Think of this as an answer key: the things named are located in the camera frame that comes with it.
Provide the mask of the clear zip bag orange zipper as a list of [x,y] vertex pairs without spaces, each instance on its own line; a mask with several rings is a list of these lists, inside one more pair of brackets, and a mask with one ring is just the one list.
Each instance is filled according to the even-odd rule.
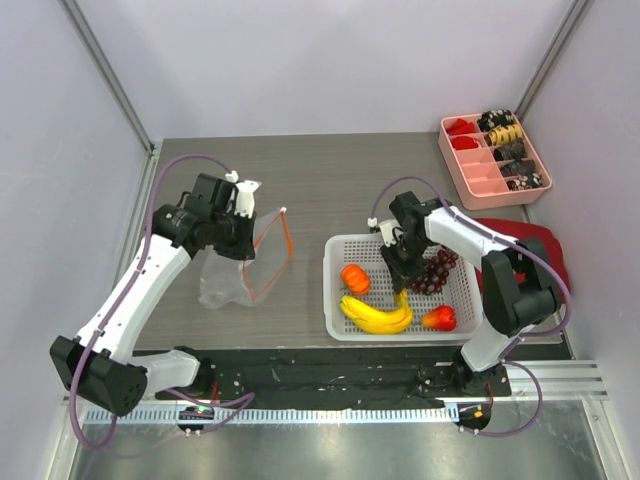
[[211,310],[231,303],[255,307],[268,296],[294,251],[286,207],[256,220],[253,246],[253,260],[231,260],[214,251],[207,255],[200,277],[202,306]]

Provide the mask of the yellow toy banana bunch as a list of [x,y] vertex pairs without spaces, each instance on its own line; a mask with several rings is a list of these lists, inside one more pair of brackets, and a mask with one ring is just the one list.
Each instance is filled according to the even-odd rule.
[[343,295],[340,308],[346,317],[361,330],[374,335],[395,335],[404,332],[413,320],[408,294],[402,290],[395,296],[396,309],[376,309],[355,297]]

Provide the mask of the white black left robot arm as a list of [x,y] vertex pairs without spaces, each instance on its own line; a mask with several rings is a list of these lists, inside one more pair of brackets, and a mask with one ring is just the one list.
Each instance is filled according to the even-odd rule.
[[171,388],[205,397],[214,377],[209,358],[187,347],[141,357],[133,349],[159,300],[199,250],[211,246],[232,260],[254,258],[255,220],[200,201],[159,208],[151,236],[103,306],[74,338],[54,340],[50,356],[63,385],[118,417]]

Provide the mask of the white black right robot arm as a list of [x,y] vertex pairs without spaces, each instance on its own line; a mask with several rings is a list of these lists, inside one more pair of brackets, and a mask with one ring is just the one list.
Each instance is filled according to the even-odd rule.
[[491,230],[445,200],[421,202],[411,191],[390,203],[391,221],[380,225],[381,255],[393,290],[409,288],[425,270],[424,253],[441,245],[482,275],[483,321],[453,356],[451,380],[472,395],[483,388],[516,339],[557,312],[562,279],[548,265],[546,248]]

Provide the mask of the dark red toy grapes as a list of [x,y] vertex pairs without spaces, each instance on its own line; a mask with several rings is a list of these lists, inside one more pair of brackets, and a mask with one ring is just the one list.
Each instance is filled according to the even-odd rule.
[[427,249],[419,263],[419,275],[407,289],[425,296],[441,293],[458,259],[456,253],[444,246]]

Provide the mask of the orange toy pumpkin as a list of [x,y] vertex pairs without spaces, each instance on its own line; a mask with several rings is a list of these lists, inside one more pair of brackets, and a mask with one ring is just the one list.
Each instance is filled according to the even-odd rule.
[[341,271],[340,278],[348,291],[355,296],[363,296],[370,291],[370,278],[366,271],[357,264],[346,265]]

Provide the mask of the red toy pepper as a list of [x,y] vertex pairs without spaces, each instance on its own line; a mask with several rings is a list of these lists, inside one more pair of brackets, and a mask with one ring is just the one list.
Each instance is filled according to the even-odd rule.
[[431,330],[453,331],[457,328],[455,310],[448,305],[439,306],[422,317],[421,325]]

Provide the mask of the pink compartment tray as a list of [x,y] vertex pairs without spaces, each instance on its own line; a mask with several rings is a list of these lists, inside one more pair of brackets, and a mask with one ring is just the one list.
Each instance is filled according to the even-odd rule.
[[[511,159],[501,161],[495,159],[493,152],[496,147],[488,146],[483,134],[475,125],[479,117],[479,114],[445,117],[440,122],[438,144],[461,203],[469,210],[484,210],[535,202],[552,187],[553,182],[528,137],[524,136],[526,153],[524,159],[534,161],[535,172],[541,177],[541,185],[532,190],[513,191],[508,188],[507,182],[514,180],[515,176],[506,177],[500,172],[500,168],[508,165]],[[463,137],[473,138],[478,143],[477,147],[457,150],[453,146],[452,140],[459,138],[459,135],[450,135],[446,129],[458,119],[475,125],[475,131],[463,134]]]

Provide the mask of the red cloth piece lower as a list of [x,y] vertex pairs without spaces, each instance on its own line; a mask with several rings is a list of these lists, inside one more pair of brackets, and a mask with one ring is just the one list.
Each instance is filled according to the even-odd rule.
[[464,135],[452,137],[450,139],[450,143],[452,145],[452,148],[457,151],[471,150],[481,147],[476,138]]

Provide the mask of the red cloth piece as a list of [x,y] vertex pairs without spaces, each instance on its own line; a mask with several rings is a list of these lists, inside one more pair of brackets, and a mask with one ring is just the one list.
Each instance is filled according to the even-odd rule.
[[464,135],[452,137],[450,139],[450,143],[452,145],[452,148],[457,151],[471,150],[481,147],[476,138]]
[[476,124],[473,121],[457,118],[445,131],[449,136],[472,134],[476,132]]

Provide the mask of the red cloth piece upper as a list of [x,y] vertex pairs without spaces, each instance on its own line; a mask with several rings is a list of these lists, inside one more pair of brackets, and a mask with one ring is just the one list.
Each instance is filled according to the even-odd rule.
[[476,132],[476,124],[473,121],[457,118],[445,131],[449,136],[472,134]]

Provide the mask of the dark patterned rolled cloth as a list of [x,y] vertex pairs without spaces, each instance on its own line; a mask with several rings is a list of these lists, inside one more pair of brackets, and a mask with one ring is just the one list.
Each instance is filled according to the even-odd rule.
[[513,160],[500,168],[503,177],[528,176],[535,172],[536,165],[532,159]]

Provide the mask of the dark dotted rolled cloth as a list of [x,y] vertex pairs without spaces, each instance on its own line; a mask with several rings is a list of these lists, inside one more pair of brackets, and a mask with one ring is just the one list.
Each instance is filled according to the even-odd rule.
[[536,173],[529,173],[509,179],[506,185],[510,191],[525,191],[542,187],[542,177]]

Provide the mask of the dark brown rolled cloth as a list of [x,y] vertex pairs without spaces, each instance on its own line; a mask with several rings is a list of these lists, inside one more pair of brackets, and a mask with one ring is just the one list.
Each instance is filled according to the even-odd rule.
[[501,145],[493,151],[495,161],[519,160],[527,156],[523,139],[516,139]]

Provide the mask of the yellow striped rolled cloth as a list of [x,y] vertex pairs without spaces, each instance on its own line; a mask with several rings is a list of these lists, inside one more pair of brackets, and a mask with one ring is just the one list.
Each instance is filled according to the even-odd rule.
[[497,126],[489,130],[485,135],[488,146],[501,146],[522,139],[524,136],[520,125],[511,124],[507,126]]

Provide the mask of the black floral rolled cloth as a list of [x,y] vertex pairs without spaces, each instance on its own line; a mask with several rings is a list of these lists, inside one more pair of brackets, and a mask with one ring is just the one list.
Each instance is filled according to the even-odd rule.
[[497,127],[506,127],[514,124],[515,117],[508,109],[493,109],[483,112],[476,123],[481,132],[489,132]]

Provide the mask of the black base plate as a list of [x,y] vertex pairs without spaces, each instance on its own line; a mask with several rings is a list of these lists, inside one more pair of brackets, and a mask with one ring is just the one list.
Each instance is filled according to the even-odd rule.
[[254,394],[254,409],[400,410],[447,400],[511,395],[505,367],[457,381],[451,347],[375,346],[201,350],[206,371],[183,393],[229,401]]

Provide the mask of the aluminium frame rail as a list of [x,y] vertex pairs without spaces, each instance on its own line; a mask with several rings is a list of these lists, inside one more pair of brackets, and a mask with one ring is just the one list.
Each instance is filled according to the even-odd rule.
[[125,92],[118,75],[102,48],[98,37],[87,20],[80,4],[76,0],[59,0],[59,6],[65,13],[70,25],[78,35],[86,49],[90,60],[104,81],[117,107],[123,114],[128,126],[141,145],[144,152],[151,156],[154,152],[154,141],[149,136],[129,96]]

